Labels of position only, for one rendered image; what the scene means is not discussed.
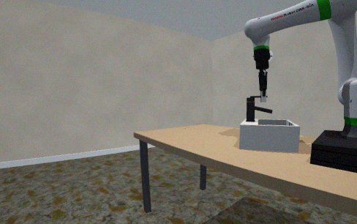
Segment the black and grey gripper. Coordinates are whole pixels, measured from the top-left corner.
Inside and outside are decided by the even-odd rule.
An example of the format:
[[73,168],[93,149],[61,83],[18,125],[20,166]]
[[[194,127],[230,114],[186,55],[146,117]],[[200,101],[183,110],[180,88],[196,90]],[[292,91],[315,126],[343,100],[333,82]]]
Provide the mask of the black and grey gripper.
[[[259,86],[260,86],[260,102],[266,102],[266,90],[267,90],[267,72],[266,69],[268,66],[268,59],[257,59],[256,61],[256,69],[260,70],[259,74]],[[262,85],[263,79],[263,85]]]

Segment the black mixer tap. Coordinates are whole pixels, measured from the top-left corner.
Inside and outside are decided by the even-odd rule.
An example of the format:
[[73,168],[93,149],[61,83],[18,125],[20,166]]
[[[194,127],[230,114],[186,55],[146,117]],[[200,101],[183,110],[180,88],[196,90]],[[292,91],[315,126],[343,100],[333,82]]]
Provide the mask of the black mixer tap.
[[255,110],[266,113],[272,113],[273,110],[255,106],[255,98],[261,96],[250,96],[247,98],[247,120],[246,122],[255,122]]

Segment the grey square basin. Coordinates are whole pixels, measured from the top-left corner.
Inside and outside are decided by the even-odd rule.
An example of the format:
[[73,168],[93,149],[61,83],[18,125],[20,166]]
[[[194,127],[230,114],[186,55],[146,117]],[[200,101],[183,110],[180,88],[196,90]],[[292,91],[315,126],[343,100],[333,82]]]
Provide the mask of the grey square basin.
[[239,149],[298,153],[300,126],[287,119],[240,124]]

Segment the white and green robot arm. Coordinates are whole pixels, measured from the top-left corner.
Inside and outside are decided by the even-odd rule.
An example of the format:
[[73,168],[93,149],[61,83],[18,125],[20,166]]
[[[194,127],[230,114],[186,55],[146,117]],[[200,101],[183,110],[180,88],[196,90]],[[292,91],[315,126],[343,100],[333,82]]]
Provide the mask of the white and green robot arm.
[[306,0],[271,15],[247,21],[254,60],[270,59],[270,34],[282,29],[327,20],[338,63],[338,100],[344,105],[345,126],[340,137],[357,141],[357,0]]

